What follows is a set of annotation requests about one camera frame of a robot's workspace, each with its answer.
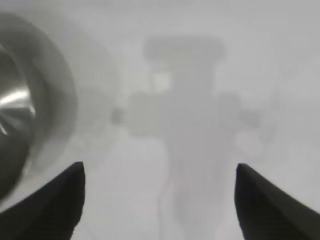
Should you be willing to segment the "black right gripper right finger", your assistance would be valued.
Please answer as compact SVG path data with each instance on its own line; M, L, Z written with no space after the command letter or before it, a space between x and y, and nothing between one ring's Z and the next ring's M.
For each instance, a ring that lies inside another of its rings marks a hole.
M320 238L320 214L245 163L236 168L234 204L246 240Z

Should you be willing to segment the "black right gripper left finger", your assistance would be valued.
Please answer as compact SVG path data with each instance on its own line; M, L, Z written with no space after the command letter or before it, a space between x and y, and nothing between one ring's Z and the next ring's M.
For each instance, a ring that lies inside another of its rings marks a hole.
M43 187L0 214L2 240L69 240L85 203L86 175L75 162Z

